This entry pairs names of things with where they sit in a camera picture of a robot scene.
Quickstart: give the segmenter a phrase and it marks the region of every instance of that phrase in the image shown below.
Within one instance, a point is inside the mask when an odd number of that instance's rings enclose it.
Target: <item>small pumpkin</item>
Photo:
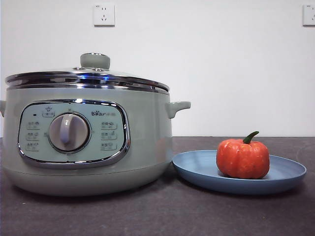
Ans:
[[[269,151],[261,142],[251,142],[259,132],[245,139],[228,139],[219,144],[218,169],[233,178],[263,178],[269,171]]]

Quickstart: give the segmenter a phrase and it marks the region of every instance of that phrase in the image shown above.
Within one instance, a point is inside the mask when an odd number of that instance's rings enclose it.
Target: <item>plastic plate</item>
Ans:
[[[270,169],[262,179],[231,178],[216,164],[217,150],[180,153],[173,158],[179,175],[203,188],[233,194],[274,194],[297,186],[306,174],[302,164],[279,156],[270,156]]]

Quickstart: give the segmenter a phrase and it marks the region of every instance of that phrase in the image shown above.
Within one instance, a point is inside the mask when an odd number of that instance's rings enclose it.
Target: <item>pumpkin stem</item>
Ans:
[[[255,132],[252,132],[250,135],[248,135],[245,139],[243,139],[243,143],[244,144],[250,144],[251,143],[251,140],[252,138],[257,135],[259,133],[259,131],[255,131]]]

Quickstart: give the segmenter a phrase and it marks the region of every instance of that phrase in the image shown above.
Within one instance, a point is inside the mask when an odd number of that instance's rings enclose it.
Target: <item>gray table surface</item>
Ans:
[[[216,149],[224,137],[175,137],[174,153]],[[171,165],[158,180],[93,197],[49,197],[13,186],[1,171],[1,236],[313,236],[315,137],[257,137],[270,154],[308,169],[303,183],[268,196],[206,190]]]

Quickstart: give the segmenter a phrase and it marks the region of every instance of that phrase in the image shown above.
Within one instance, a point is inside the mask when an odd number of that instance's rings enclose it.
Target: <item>wall socket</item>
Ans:
[[[303,25],[315,26],[315,5],[303,5]]]
[[[115,5],[113,3],[96,4],[93,7],[94,26],[115,25]]]

